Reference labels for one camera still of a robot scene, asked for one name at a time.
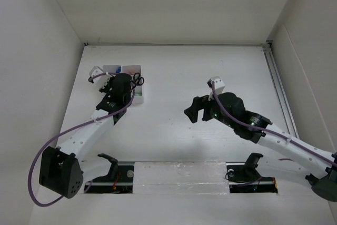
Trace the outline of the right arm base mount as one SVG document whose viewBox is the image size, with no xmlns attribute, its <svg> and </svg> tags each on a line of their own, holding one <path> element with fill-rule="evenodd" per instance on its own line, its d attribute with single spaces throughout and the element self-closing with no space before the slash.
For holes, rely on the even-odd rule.
<svg viewBox="0 0 337 225">
<path fill-rule="evenodd" d="M 276 180 L 272 177 L 253 176 L 249 178 L 241 172 L 243 163 L 230 163 L 226 166 L 225 179 L 231 194 L 239 193 L 278 193 Z"/>
</svg>

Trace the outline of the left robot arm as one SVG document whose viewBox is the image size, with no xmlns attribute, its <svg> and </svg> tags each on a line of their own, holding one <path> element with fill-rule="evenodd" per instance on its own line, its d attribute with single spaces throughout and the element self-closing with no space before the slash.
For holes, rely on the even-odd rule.
<svg viewBox="0 0 337 225">
<path fill-rule="evenodd" d="M 72 198 L 84 183 L 102 177 L 118 178 L 118 161 L 110 155 L 98 154 L 98 161 L 84 159 L 93 145 L 124 116 L 134 97 L 135 82 L 126 73 L 115 74 L 100 88 L 104 93 L 90 120 L 73 127 L 68 140 L 57 147 L 49 145 L 41 151 L 39 184 L 61 197 Z"/>
</svg>

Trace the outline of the black handled scissors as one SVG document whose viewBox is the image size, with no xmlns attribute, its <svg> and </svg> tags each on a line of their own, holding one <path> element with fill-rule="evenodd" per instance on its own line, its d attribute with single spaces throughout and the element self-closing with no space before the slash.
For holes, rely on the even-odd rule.
<svg viewBox="0 0 337 225">
<path fill-rule="evenodd" d="M 142 86 L 145 82 L 144 77 L 141 75 L 141 73 L 136 72 L 133 75 L 133 78 L 131 80 L 131 88 L 134 90 L 138 86 Z"/>
</svg>

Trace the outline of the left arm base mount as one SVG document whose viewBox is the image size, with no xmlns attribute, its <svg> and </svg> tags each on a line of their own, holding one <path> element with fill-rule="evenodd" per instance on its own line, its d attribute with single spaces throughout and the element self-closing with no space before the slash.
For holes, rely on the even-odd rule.
<svg viewBox="0 0 337 225">
<path fill-rule="evenodd" d="M 118 172 L 112 178 L 108 175 L 87 181 L 84 193 L 92 194 L 132 194 L 134 179 L 134 162 L 121 162 Z"/>
</svg>

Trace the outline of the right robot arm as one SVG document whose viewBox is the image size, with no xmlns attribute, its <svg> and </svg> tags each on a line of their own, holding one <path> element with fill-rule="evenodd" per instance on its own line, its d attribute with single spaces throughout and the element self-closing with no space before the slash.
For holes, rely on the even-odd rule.
<svg viewBox="0 0 337 225">
<path fill-rule="evenodd" d="M 272 160 L 259 153 L 250 154 L 241 168 L 244 182 L 261 177 L 283 178 L 336 202 L 336 154 L 307 144 L 285 133 L 268 118 L 246 110 L 242 99 L 234 93 L 222 93 L 215 98 L 197 96 L 184 114 L 195 123 L 199 111 L 203 111 L 202 121 L 218 120 L 240 138 L 283 155 Z"/>
</svg>

